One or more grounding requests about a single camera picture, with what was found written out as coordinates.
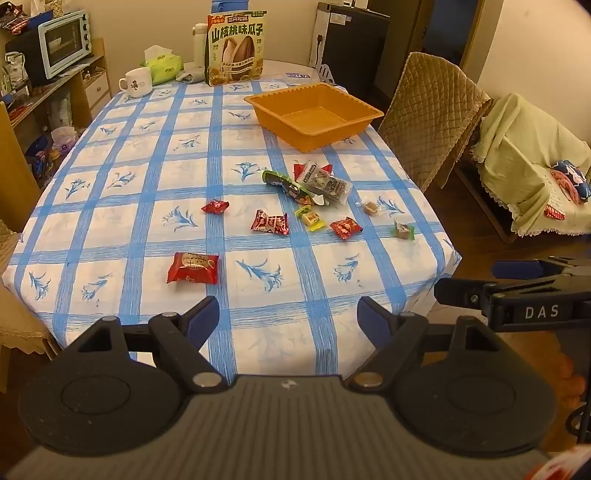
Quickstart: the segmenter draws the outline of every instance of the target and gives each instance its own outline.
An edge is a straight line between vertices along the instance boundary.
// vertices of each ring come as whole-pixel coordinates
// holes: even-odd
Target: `chair leg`
[[[0,393],[6,393],[7,390],[9,362],[10,348],[0,345]]]

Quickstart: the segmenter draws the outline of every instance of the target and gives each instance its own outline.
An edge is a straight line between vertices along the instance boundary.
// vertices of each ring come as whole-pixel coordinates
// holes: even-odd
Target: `red candy wrapper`
[[[351,217],[347,217],[345,220],[339,220],[338,222],[332,222],[330,227],[343,240],[347,240],[355,232],[363,232],[363,229]]]
[[[306,166],[302,165],[301,163],[294,163],[294,180],[295,181],[297,181],[298,177],[304,171],[305,167]],[[327,171],[328,173],[332,173],[332,165],[329,163],[328,165],[325,165],[324,167],[322,167],[322,170]]]
[[[223,213],[230,206],[230,202],[224,202],[222,200],[212,200],[206,206],[201,207],[201,210],[207,213]]]
[[[217,283],[218,255],[177,252],[168,271],[166,283],[184,280],[193,283]]]
[[[270,217],[262,210],[257,210],[251,230],[288,235],[290,233],[290,226],[287,223],[287,214]]]

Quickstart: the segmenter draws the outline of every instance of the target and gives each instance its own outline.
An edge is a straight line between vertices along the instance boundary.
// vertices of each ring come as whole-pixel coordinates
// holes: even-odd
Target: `white thermos bottle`
[[[193,27],[193,61],[195,68],[205,68],[205,42],[207,40],[207,24],[198,23]]]

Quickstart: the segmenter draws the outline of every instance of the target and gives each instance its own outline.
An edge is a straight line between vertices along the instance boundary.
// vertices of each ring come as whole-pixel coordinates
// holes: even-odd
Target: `oven window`
[[[49,65],[54,66],[82,49],[80,21],[76,20],[46,32]]]

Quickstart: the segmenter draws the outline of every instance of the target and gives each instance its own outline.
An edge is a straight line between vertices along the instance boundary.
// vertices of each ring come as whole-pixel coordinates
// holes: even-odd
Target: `white cup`
[[[140,67],[125,74],[124,79],[119,80],[119,89],[134,98],[143,97],[152,91],[152,73],[149,67]]]

